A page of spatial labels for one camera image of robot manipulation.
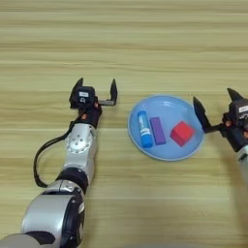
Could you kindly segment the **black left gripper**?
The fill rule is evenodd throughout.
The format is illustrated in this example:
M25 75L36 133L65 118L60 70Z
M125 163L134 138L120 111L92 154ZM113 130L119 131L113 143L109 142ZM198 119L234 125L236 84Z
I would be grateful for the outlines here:
M69 102L71 104L71 109L78 110L78 123L84 123L97 128L99 119L103 112L103 107L113 107L116 105L117 100L117 85L115 78L113 79L110 87L110 100L96 100L94 104L90 107L82 108L83 97L79 95L81 87L83 86L83 78L80 78L75 84Z

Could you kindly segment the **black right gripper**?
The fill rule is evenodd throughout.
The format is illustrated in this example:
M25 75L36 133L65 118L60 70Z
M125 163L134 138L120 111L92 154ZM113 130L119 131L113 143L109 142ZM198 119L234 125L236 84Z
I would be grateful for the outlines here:
M228 88L228 93L232 101L243 100L243 97L231 88ZM248 131L245 131L241 126L235 125L234 121L231 119L231 115L228 112L223 114L221 123L211 125L205 115L205 109L201 101L198 98L193 97L193 105L195 114L206 134L220 132L222 137L229 142L234 152L238 152L242 147L248 145Z

